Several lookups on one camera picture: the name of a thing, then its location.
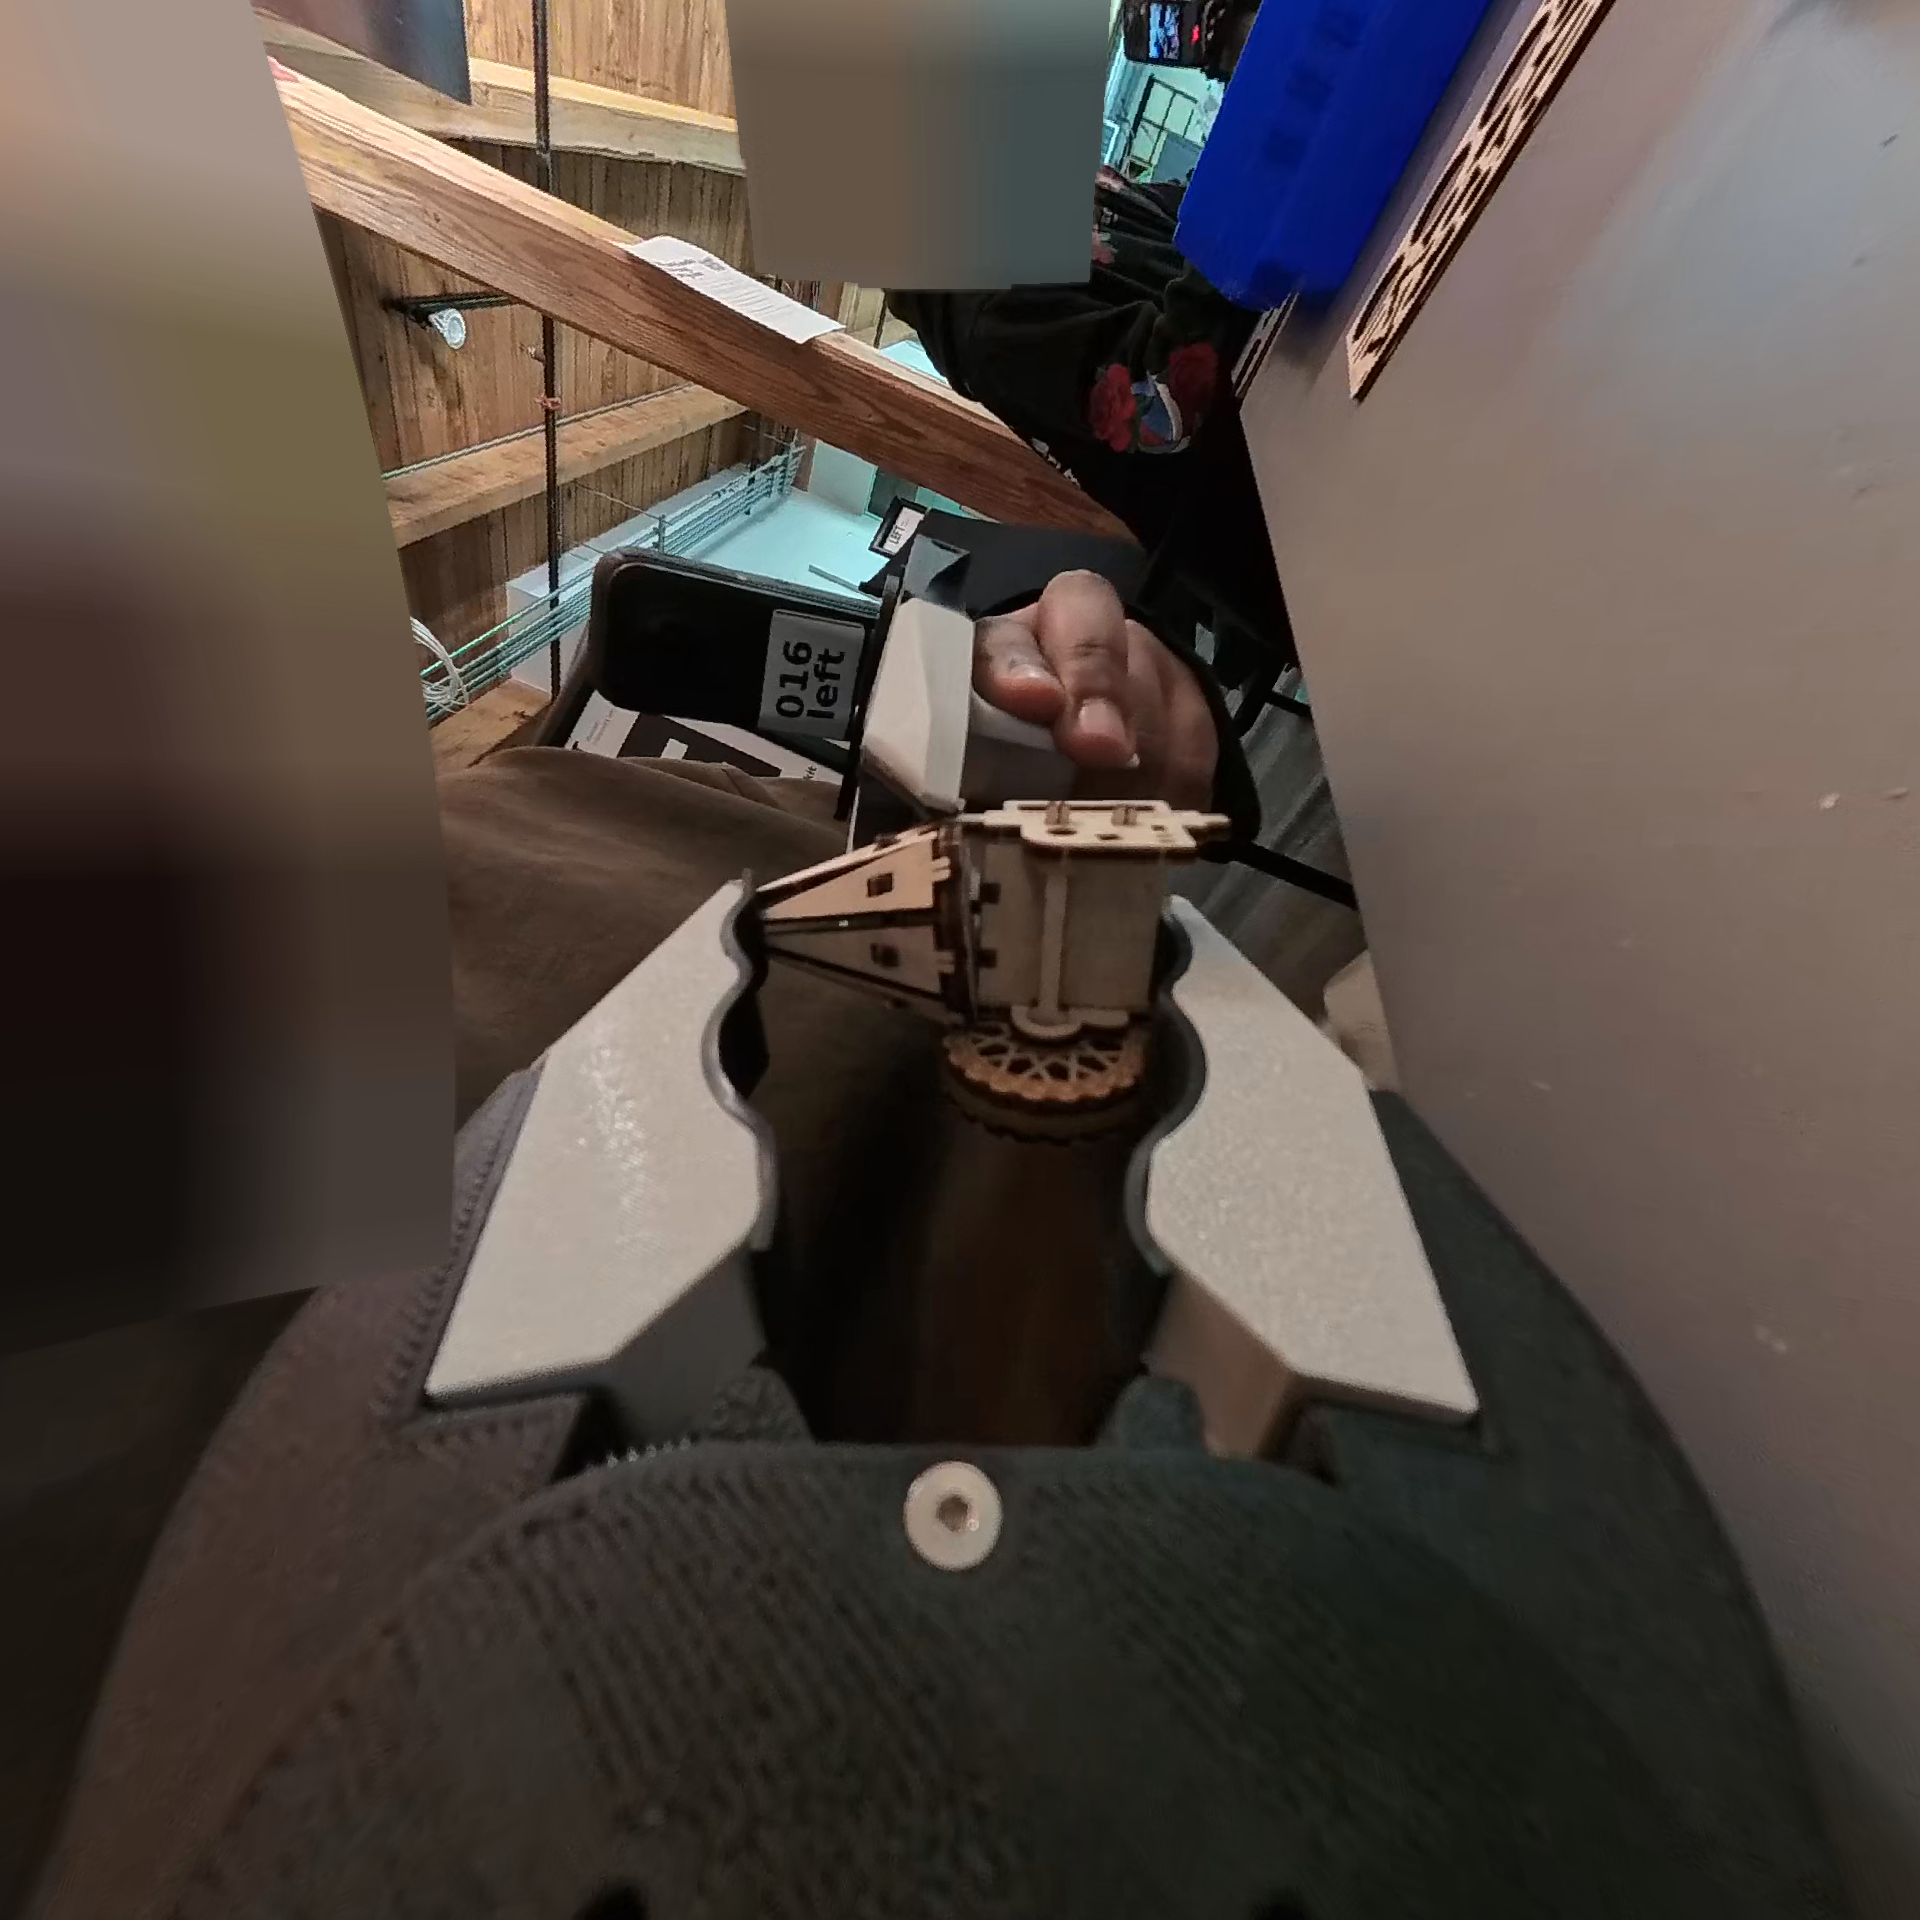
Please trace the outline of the thin metal rod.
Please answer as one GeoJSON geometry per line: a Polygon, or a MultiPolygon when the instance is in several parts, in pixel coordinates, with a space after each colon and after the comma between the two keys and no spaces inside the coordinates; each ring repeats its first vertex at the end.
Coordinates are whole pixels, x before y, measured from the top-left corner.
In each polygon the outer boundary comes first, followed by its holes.
{"type": "MultiPolygon", "coordinates": [[[[534,182],[551,197],[556,190],[556,142],[551,102],[551,4],[532,3],[534,51],[534,182]]],[[[545,445],[545,635],[547,635],[547,700],[553,704],[564,678],[562,658],[562,482],[561,482],[561,329],[542,313],[542,445],[545,445]]]]}

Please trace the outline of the long wooden puzzle sheet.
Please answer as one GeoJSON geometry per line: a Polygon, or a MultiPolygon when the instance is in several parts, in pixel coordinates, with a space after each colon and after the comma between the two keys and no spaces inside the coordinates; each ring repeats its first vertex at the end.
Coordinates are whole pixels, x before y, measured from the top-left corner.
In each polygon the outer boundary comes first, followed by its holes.
{"type": "Polygon", "coordinates": [[[1387,254],[1346,333],[1348,398],[1374,388],[1611,3],[1541,3],[1387,254]]]}

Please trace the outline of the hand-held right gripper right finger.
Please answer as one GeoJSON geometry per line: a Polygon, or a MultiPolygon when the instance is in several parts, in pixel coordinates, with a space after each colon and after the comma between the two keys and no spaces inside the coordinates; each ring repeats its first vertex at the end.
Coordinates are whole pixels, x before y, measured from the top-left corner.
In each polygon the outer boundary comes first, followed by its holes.
{"type": "Polygon", "coordinates": [[[1358,1067],[1189,901],[1164,915],[1174,1097],[1129,1166],[1164,1278],[1145,1369],[1214,1457],[1274,1457],[1306,1408],[1465,1426],[1478,1394],[1358,1067]]]}

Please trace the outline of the blue plastic bin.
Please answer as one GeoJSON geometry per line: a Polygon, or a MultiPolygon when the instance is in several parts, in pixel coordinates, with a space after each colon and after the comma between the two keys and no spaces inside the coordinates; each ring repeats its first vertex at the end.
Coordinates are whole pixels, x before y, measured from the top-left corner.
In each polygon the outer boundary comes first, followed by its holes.
{"type": "Polygon", "coordinates": [[[1331,298],[1389,204],[1489,3],[1262,3],[1174,244],[1223,298],[1331,298]]]}

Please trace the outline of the person's left hand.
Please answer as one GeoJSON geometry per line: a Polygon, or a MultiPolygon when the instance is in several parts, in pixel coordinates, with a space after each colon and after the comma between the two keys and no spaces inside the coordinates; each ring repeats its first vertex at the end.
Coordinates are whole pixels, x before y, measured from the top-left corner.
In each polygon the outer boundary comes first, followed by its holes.
{"type": "Polygon", "coordinates": [[[973,690],[1050,733],[1086,800],[1164,800],[1254,821],[1244,766],[1223,742],[1211,684],[1087,569],[978,620],[973,690]]]}

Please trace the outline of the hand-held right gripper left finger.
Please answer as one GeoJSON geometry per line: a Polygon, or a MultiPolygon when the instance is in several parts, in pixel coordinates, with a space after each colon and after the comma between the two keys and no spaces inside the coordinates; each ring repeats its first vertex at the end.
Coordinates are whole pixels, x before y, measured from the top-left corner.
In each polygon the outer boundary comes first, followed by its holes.
{"type": "Polygon", "coordinates": [[[722,884],[542,1059],[422,1394],[587,1394],[692,1429],[763,1344],[778,1145],[751,888],[722,884]]]}

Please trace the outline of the person's lap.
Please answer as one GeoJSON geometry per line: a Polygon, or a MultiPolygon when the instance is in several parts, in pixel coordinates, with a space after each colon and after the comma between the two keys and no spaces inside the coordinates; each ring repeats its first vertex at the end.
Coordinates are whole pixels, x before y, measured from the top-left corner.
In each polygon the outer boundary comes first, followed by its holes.
{"type": "MultiPolygon", "coordinates": [[[[439,781],[449,861],[454,1093],[452,1301],[497,1212],[545,1057],[724,888],[831,857],[827,781],[726,764],[517,747],[439,781]]],[[[596,1445],[702,1429],[722,1387],[774,1373],[805,1433],[898,1437],[925,1192],[945,1140],[932,1030],[772,968],[730,1009],[759,1043],[748,1107],[774,1174],[762,1254],[669,1288],[659,1329],[614,1329],[606,1365],[534,1369],[454,1405],[578,1402],[596,1445]]]]}

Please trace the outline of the wooden puzzle vehicle model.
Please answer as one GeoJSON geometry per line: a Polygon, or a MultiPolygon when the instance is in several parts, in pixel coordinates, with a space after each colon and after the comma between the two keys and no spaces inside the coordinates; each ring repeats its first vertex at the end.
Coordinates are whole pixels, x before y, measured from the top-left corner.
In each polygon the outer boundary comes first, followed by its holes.
{"type": "Polygon", "coordinates": [[[1145,1080],[1167,877],[1230,818],[1020,800],[757,891],[771,957],[945,1030],[953,1097],[1012,1136],[1103,1129],[1145,1080]]]}

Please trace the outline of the grey desk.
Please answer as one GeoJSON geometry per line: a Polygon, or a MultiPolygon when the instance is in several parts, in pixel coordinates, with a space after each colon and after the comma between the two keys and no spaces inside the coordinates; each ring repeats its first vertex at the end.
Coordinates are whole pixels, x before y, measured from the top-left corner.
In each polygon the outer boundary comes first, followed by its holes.
{"type": "Polygon", "coordinates": [[[1246,402],[1399,1081],[1614,1339],[1916,1916],[1916,4],[1492,4],[1246,402]]]}

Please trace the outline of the wooden handrail beam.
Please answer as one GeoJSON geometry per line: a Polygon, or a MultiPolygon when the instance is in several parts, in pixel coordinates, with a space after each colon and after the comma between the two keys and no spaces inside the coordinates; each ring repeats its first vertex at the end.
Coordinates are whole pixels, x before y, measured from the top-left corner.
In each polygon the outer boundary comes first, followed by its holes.
{"type": "Polygon", "coordinates": [[[308,200],[595,341],[991,516],[1126,537],[989,412],[843,329],[791,344],[606,219],[270,61],[308,200]]]}

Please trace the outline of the white paper sheet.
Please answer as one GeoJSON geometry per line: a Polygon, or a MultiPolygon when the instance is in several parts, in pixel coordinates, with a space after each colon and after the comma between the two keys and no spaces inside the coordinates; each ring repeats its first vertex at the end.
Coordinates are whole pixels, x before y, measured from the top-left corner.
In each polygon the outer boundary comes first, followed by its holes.
{"type": "Polygon", "coordinates": [[[659,233],[627,244],[627,251],[690,292],[793,346],[809,346],[843,332],[839,318],[780,292],[774,285],[682,237],[659,233]]]}

